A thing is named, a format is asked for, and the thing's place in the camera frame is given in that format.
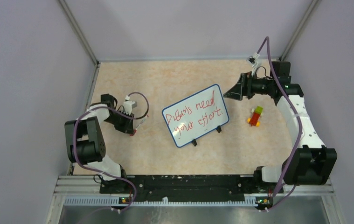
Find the white marker pen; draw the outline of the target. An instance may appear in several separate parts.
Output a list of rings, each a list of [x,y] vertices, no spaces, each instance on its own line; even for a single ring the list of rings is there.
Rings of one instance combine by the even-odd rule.
[[[134,129],[134,132],[136,132],[142,125],[143,123],[147,120],[147,117],[143,118],[140,123],[138,124],[138,126]]]

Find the blue framed whiteboard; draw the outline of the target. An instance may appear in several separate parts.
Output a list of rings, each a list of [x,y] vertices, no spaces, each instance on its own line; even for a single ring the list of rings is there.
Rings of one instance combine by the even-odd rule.
[[[161,114],[178,148],[229,122],[229,113],[218,84],[165,107]]]

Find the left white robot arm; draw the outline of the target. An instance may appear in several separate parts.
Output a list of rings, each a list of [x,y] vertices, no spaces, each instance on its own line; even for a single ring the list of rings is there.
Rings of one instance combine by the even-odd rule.
[[[112,95],[103,94],[101,102],[92,104],[81,118],[65,122],[64,128],[69,160],[96,171],[102,181],[111,181],[111,187],[123,193],[128,189],[129,181],[123,167],[106,154],[101,123],[112,124],[124,134],[134,134],[132,111],[137,102],[126,96],[122,105],[117,103]]]

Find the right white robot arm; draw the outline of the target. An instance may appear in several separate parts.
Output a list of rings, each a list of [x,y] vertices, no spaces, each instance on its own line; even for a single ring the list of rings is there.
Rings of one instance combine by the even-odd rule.
[[[291,83],[290,62],[273,61],[272,66],[275,71],[271,74],[277,75],[285,96],[273,77],[259,78],[251,72],[242,73],[237,83],[223,95],[239,101],[256,94],[270,96],[286,122],[291,140],[295,142],[300,137],[292,159],[286,159],[282,165],[257,168],[261,174],[253,178],[253,188],[265,192],[272,182],[324,185],[336,163],[336,150],[327,147],[317,135],[305,108],[303,91],[299,84]]]

